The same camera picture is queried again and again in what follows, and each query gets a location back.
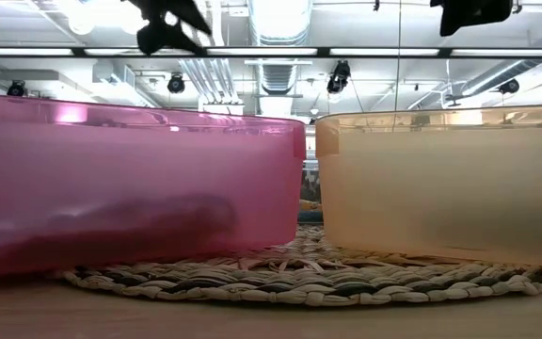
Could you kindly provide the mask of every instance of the translucent plastic tub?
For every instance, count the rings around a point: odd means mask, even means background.
[[[330,241],[542,265],[542,106],[337,115],[316,135]]]
[[[295,235],[304,125],[0,96],[0,274]]]

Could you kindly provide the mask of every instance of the woven rug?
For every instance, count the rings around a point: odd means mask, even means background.
[[[345,250],[326,242],[321,226],[300,226],[295,241],[265,250],[59,274],[86,289],[169,301],[351,306],[542,293],[542,266]]]

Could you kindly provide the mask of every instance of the ceiling fixture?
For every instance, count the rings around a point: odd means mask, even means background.
[[[346,85],[348,85],[349,77],[350,66],[348,66],[348,61],[338,61],[338,65],[336,65],[336,68],[332,72],[331,76],[329,77],[329,81],[327,82],[327,93],[330,96],[330,100],[336,98],[336,94],[340,94]]]
[[[11,86],[8,88],[8,95],[23,97],[26,94],[26,87],[24,85],[24,80],[13,80]]]
[[[173,73],[168,80],[167,89],[173,94],[183,93],[185,90],[185,82],[183,81],[182,73]]]
[[[503,95],[507,93],[514,94],[517,91],[519,91],[519,82],[516,79],[511,79],[508,82],[497,87],[497,90],[494,90],[494,91],[497,91]]]

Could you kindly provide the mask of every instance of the wooden floor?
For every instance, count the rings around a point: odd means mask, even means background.
[[[137,300],[29,282],[0,287],[1,338],[542,338],[542,295],[311,309]]]

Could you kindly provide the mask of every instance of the ventilation duct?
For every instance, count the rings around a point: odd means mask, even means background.
[[[148,93],[138,87],[136,74],[127,65],[120,66],[111,60],[98,60],[93,65],[92,82],[106,83],[114,87],[114,92],[129,100],[132,105],[161,107]]]
[[[542,39],[538,40],[534,47],[542,48]],[[453,96],[451,99],[459,100],[481,94],[487,90],[494,89],[499,85],[528,72],[542,64],[542,60],[519,60],[504,61],[492,69],[482,73],[463,84],[453,85]],[[442,95],[448,88],[447,85],[439,86],[432,92],[424,95],[420,100],[409,106],[408,109],[431,109],[442,104]]]
[[[312,0],[248,0],[250,36],[256,46],[303,46],[311,25]],[[258,65],[259,88],[269,95],[287,95],[295,86],[298,66]],[[274,105],[276,99],[281,104]],[[260,109],[289,115],[292,98],[261,98]]]

